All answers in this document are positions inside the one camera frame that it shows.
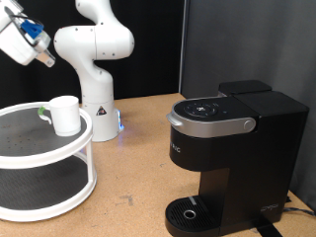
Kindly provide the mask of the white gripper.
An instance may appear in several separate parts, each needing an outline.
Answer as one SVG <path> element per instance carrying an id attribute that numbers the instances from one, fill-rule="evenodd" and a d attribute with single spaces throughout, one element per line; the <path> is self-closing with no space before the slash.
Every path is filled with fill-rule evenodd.
<path id="1" fill-rule="evenodd" d="M 47 67 L 52 67 L 55 63 L 55 57 L 47 49 L 37 55 L 14 24 L 10 24 L 0 33 L 0 49 L 22 65 L 28 65 L 36 57 Z"/>

